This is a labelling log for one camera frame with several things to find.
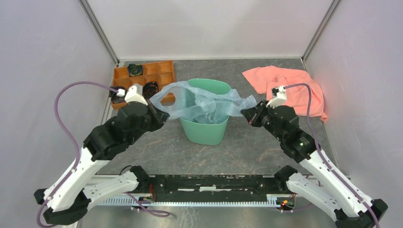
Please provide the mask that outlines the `light blue plastic trash bag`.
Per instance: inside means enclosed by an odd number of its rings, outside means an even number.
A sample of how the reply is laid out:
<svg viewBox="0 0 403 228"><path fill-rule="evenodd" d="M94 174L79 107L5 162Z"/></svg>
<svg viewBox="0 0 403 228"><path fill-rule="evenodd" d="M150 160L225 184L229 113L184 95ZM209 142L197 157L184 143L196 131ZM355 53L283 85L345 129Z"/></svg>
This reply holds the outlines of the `light blue plastic trash bag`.
<svg viewBox="0 0 403 228"><path fill-rule="evenodd" d="M216 94L186 81L165 86L150 101L157 109L168 113L170 120L182 118L199 124L220 124L229 116L242 117L241 110L257 105L254 96L242 98L235 89Z"/></svg>

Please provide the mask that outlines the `green plastic trash bin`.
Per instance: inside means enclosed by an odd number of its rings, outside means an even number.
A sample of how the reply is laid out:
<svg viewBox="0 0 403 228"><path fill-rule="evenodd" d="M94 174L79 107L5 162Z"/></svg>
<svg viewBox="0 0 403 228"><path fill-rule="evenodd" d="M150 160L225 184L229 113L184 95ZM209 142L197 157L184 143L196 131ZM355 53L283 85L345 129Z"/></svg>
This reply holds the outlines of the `green plastic trash bin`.
<svg viewBox="0 0 403 228"><path fill-rule="evenodd" d="M231 90L227 83L213 79L195 78L188 80L188 83L218 95L226 94ZM183 118L180 121L189 141L204 145L218 145L223 140L228 119L229 116L226 116L217 124L196 123Z"/></svg>

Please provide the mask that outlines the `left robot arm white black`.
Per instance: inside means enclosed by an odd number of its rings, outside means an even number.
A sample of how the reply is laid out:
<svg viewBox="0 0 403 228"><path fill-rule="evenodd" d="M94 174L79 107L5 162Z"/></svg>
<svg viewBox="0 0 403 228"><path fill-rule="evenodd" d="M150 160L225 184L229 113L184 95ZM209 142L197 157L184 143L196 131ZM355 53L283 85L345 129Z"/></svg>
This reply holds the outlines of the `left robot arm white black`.
<svg viewBox="0 0 403 228"><path fill-rule="evenodd" d="M126 151L146 132L163 127L169 114L152 103L129 102L118 114L95 127L84 140L76 159L48 189L34 193L41 205L37 223L42 228L70 225L83 218L94 206L121 193L145 193L150 177L141 166L100 184L88 186L91 178L115 156Z"/></svg>

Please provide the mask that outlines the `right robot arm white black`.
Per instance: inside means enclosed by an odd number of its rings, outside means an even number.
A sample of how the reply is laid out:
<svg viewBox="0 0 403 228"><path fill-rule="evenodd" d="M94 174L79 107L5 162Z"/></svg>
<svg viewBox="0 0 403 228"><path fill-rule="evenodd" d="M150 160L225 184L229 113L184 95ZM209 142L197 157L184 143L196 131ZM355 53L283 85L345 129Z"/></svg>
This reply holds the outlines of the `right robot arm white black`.
<svg viewBox="0 0 403 228"><path fill-rule="evenodd" d="M248 124L264 127L279 142L283 152L316 177L324 187L307 181L296 169L285 166L275 174L277 192L300 195L325 212L338 228L378 228L388 209L382 199L372 199L359 190L327 157L314 138L300 129L294 109L268 107L261 101L244 109Z"/></svg>

